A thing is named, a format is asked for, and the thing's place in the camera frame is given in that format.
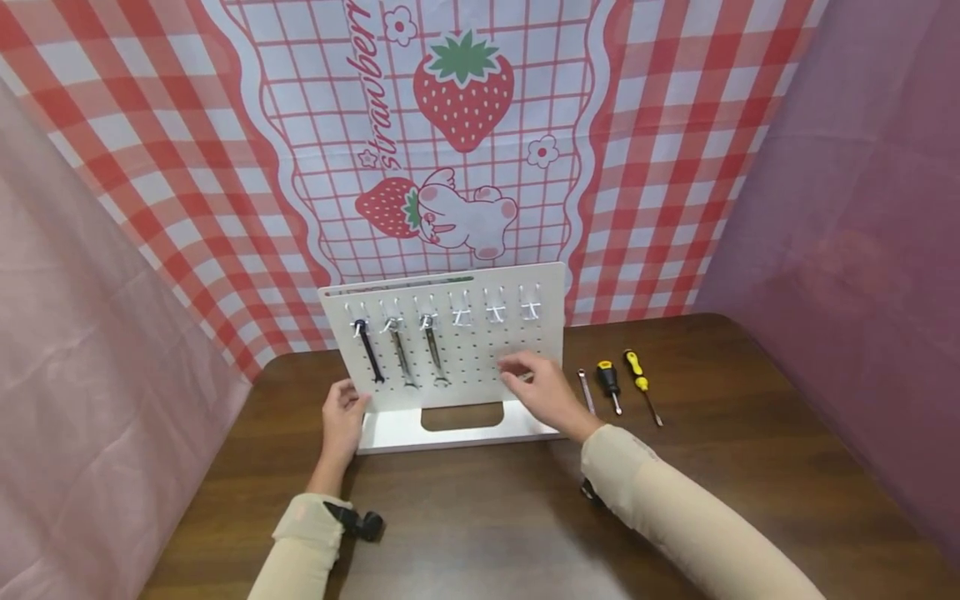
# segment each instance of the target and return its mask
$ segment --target gingham backdrop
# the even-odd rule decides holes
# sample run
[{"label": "gingham backdrop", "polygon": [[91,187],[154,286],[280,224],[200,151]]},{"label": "gingham backdrop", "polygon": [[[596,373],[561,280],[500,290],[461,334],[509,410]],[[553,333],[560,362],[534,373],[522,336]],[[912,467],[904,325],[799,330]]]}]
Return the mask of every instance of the gingham backdrop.
[{"label": "gingham backdrop", "polygon": [[[682,313],[826,3],[8,0],[0,78],[253,377],[332,344],[331,282],[561,259],[572,324]],[[414,81],[466,32],[514,78],[469,151]],[[358,208],[386,178],[426,198],[445,167],[489,248]]]}]

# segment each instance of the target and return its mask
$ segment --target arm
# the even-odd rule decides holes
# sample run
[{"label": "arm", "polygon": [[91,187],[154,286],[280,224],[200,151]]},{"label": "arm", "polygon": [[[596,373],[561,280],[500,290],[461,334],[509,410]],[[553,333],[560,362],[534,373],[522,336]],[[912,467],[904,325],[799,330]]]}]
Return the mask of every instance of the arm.
[{"label": "arm", "polygon": [[[537,419],[583,445],[581,466],[597,495],[704,593],[717,600],[823,599],[743,517],[629,432],[589,413],[556,363],[521,352],[500,368]],[[533,380],[520,381],[518,372],[532,372]]]},{"label": "arm", "polygon": [[339,498],[344,473],[360,442],[369,396],[340,381],[324,403],[324,445],[306,492],[290,502],[274,530],[274,543],[253,583],[248,600],[316,600],[324,597],[326,578],[337,560],[344,526],[324,502],[350,507]]}]

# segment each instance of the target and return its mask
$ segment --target strawberry text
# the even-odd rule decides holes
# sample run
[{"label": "strawberry text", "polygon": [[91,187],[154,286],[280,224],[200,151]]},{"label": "strawberry text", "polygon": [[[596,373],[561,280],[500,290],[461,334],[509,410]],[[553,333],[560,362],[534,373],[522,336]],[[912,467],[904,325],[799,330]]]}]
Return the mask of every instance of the strawberry text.
[{"label": "strawberry text", "polygon": [[396,160],[396,142],[392,138],[390,108],[384,102],[387,92],[383,87],[383,70],[374,60],[377,55],[376,36],[357,20],[358,16],[362,16],[369,21],[371,14],[357,6],[354,0],[347,0],[344,6],[350,22],[354,56],[353,59],[347,59],[347,63],[361,76],[373,128],[373,139],[367,140],[367,144],[377,152],[384,168],[401,169]]}]

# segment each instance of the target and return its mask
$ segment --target black wrench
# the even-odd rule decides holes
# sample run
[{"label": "black wrench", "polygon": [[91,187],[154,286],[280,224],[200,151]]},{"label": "black wrench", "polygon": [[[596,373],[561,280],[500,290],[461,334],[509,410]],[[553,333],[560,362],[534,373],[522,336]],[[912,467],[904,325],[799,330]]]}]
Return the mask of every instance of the black wrench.
[{"label": "black wrench", "polygon": [[370,359],[370,366],[373,369],[373,382],[374,383],[383,383],[386,379],[383,378],[383,373],[380,372],[380,366],[376,364],[376,356],[373,354],[373,346],[370,344],[370,336],[367,335],[367,322],[363,319],[357,319],[353,323],[353,327],[356,329],[357,333],[360,334],[360,339],[363,340],[363,347],[367,350],[367,358]]}]

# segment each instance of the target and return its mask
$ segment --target beige sleeve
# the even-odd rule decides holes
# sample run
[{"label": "beige sleeve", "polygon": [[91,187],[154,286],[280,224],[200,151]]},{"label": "beige sleeve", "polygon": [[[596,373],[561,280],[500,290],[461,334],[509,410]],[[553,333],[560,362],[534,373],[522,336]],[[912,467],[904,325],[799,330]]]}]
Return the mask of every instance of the beige sleeve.
[{"label": "beige sleeve", "polygon": [[750,523],[628,431],[604,425],[584,443],[597,495],[717,600],[812,600],[823,594]]},{"label": "beige sleeve", "polygon": [[290,501],[274,531],[274,548],[253,583],[248,600],[318,600],[337,560],[344,526],[324,502],[353,508],[349,502],[318,493]]}]

